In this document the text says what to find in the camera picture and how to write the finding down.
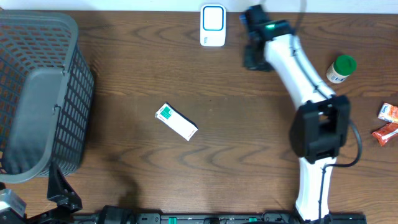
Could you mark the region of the green lid jar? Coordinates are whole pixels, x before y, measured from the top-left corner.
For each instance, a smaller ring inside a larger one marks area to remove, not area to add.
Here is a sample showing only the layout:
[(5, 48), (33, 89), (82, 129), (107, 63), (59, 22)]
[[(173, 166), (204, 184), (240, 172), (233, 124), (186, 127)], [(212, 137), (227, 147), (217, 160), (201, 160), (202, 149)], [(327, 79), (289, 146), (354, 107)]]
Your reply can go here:
[(326, 77), (332, 83), (342, 83), (357, 69), (355, 59), (350, 55), (340, 55), (329, 66)]

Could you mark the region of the white medicine box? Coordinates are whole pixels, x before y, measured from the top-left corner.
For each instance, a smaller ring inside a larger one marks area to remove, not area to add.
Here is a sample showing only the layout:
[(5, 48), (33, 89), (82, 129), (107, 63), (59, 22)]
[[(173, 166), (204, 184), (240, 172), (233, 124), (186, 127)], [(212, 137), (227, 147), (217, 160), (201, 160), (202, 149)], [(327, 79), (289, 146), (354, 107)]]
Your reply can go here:
[(187, 141), (198, 131), (193, 122), (174, 110), (168, 103), (164, 103), (160, 107), (155, 113), (155, 117)]

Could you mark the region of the orange tissue packet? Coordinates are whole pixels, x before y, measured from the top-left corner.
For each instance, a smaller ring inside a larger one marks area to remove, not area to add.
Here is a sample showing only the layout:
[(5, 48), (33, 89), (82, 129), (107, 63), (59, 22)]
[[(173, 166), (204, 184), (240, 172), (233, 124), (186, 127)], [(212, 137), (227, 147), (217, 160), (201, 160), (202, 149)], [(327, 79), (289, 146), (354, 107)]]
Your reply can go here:
[(377, 118), (390, 123), (398, 123), (398, 107), (383, 103)]

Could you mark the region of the red chocolate bar wrapper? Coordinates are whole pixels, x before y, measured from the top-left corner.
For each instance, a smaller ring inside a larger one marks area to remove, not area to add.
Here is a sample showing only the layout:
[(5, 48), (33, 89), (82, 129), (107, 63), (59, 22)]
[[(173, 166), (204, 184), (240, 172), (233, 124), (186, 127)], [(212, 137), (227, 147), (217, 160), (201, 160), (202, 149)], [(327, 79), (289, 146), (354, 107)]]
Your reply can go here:
[(382, 128), (374, 131), (372, 136), (375, 137), (381, 146), (384, 146), (390, 139), (397, 135), (397, 123), (388, 123)]

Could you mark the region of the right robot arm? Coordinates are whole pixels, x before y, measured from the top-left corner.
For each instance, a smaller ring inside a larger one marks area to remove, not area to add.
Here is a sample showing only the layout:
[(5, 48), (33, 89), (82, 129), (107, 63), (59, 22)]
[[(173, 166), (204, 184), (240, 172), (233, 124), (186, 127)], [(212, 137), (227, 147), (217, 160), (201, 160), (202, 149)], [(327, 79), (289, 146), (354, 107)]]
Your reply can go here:
[(258, 4), (243, 12), (249, 43), (244, 66), (276, 71), (289, 92), (295, 115), (289, 131), (300, 166), (295, 211), (301, 223), (331, 223), (328, 192), (340, 148), (346, 142), (350, 102), (320, 78), (286, 20), (271, 20)]

